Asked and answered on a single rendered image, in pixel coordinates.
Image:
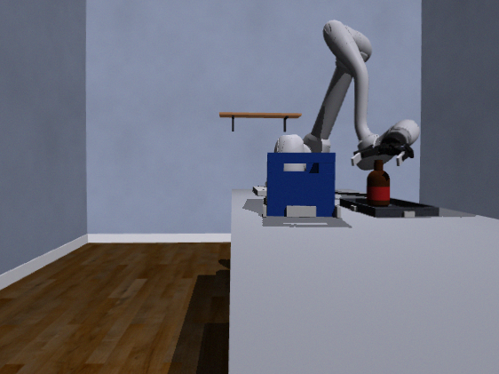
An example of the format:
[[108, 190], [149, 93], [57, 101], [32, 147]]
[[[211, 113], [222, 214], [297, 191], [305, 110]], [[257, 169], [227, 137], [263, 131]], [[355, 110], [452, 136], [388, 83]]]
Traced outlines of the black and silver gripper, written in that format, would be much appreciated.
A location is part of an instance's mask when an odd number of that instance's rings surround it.
[[406, 145], [405, 144], [405, 139], [400, 134], [391, 133], [382, 140], [380, 145], [375, 147], [374, 145], [370, 145], [369, 147], [365, 147], [353, 152], [354, 157], [351, 158], [352, 166], [360, 162], [361, 159], [373, 155], [397, 155], [397, 166], [400, 166], [405, 159], [408, 159], [408, 157], [414, 158], [414, 150], [409, 146], [408, 143]]

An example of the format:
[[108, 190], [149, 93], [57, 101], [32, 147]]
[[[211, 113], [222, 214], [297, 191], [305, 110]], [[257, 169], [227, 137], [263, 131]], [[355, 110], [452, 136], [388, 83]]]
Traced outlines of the blue divided crate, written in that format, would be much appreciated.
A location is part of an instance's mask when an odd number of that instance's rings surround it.
[[[306, 171], [284, 171], [306, 163]], [[316, 206], [316, 217], [335, 217], [336, 153], [267, 153], [267, 216], [285, 216], [286, 206]]]

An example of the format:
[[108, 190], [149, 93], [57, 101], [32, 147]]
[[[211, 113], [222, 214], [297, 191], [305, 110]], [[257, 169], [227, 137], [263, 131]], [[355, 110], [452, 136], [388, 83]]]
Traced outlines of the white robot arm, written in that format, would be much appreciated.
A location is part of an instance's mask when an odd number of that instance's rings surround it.
[[[420, 128], [413, 120], [399, 121], [381, 136], [368, 129], [368, 71], [364, 62], [372, 53], [370, 41], [359, 31], [344, 26], [338, 20], [331, 20], [325, 24], [323, 37], [336, 56], [336, 69], [312, 132], [306, 134], [304, 139], [296, 134], [280, 136], [275, 144], [274, 153], [329, 153], [331, 146], [329, 134], [352, 78], [354, 79], [354, 127], [359, 140], [358, 149], [370, 145], [378, 146], [391, 133], [400, 134], [409, 146], [414, 144]], [[356, 165], [364, 171], [374, 170], [374, 160], [383, 160], [385, 164], [393, 157], [394, 155], [373, 155], [361, 159]]]

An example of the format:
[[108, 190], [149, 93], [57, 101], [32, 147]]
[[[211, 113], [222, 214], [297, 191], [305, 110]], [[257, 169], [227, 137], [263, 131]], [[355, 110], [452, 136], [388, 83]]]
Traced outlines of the brown bottle with red label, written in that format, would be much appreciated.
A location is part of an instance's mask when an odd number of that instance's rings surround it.
[[390, 204], [390, 177], [383, 160], [375, 160], [374, 170], [367, 177], [367, 205], [387, 207]]

